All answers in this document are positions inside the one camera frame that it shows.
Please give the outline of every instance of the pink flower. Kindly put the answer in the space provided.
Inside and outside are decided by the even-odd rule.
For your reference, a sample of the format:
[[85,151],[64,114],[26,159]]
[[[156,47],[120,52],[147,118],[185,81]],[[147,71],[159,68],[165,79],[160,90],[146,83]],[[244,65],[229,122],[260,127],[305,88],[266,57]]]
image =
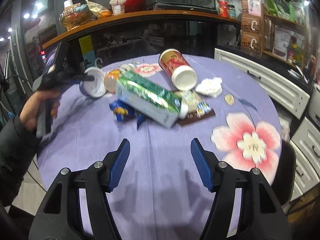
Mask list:
[[149,77],[161,70],[162,68],[159,66],[158,63],[153,63],[153,64],[144,63],[144,64],[137,65],[134,72],[141,76]]
[[216,148],[227,153],[223,161],[238,170],[259,168],[271,184],[279,163],[274,150],[281,145],[276,128],[264,121],[255,127],[244,113],[231,113],[226,119],[228,126],[215,127],[211,135]]

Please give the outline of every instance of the round table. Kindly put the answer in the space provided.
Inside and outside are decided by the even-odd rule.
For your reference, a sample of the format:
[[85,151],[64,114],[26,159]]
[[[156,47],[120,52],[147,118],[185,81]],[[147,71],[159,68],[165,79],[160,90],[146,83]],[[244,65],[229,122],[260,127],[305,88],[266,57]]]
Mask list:
[[[170,129],[147,120],[137,130],[136,120],[115,121],[109,108],[109,103],[116,100],[115,95],[107,94],[95,100],[83,96],[79,86],[74,85],[62,95],[52,133],[42,141],[38,165],[47,188],[62,168],[87,169],[116,150],[123,138],[130,141],[131,152],[119,186],[107,194],[122,239],[199,239],[214,194],[203,186],[191,156],[193,138],[198,138],[205,150],[214,152],[219,160],[225,159],[234,168],[250,170],[254,167],[250,163],[259,162],[257,158],[261,157],[257,167],[265,171],[269,182],[275,175],[281,154],[280,122],[267,93],[252,77],[227,63],[184,56],[196,71],[198,83],[205,78],[222,78],[223,92],[217,99],[202,96],[216,116],[184,127],[175,124]],[[137,57],[113,63],[103,70],[133,61],[157,63],[158,57]],[[150,79],[166,89],[174,89],[164,71]],[[233,105],[227,104],[224,98],[227,94],[234,96]],[[248,141],[253,143],[253,150],[254,146],[259,147],[260,157],[255,152],[251,159],[248,157],[250,150],[245,145]],[[84,230],[92,233],[85,190],[80,191],[80,202]],[[237,227],[240,203],[241,190],[236,190],[229,233]]]

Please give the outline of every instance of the red lid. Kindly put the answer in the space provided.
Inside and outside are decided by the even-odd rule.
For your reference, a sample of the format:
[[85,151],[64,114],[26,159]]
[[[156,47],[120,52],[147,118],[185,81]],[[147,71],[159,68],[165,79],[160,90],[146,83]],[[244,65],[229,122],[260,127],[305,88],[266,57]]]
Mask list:
[[228,2],[226,0],[219,0],[218,3],[220,5],[228,5]]

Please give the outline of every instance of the dark sleeve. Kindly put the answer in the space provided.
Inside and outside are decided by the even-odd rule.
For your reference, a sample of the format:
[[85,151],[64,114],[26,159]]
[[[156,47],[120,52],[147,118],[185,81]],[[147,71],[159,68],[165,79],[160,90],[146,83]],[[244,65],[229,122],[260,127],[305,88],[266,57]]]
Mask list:
[[0,201],[11,205],[19,192],[41,139],[27,131],[18,116],[10,119],[0,132]]

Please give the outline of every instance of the white drawer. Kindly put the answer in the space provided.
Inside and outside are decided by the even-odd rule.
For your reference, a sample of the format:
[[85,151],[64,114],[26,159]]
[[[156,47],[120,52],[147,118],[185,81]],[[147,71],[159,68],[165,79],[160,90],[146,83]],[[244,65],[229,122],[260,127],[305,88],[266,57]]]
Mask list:
[[320,132],[306,117],[292,137],[320,176]]
[[310,95],[303,89],[278,73],[245,57],[215,49],[214,59],[227,62],[243,72],[256,76],[255,80],[271,98],[284,106],[295,117],[301,118],[310,99]]
[[290,201],[295,200],[298,197],[301,197],[302,195],[303,195],[302,190],[299,188],[298,184],[294,182],[292,197]]
[[320,179],[310,162],[303,155],[302,151],[299,150],[293,141],[290,141],[290,144],[296,152],[297,157],[294,181],[297,183],[302,192],[306,193],[308,190],[317,185],[320,182]]

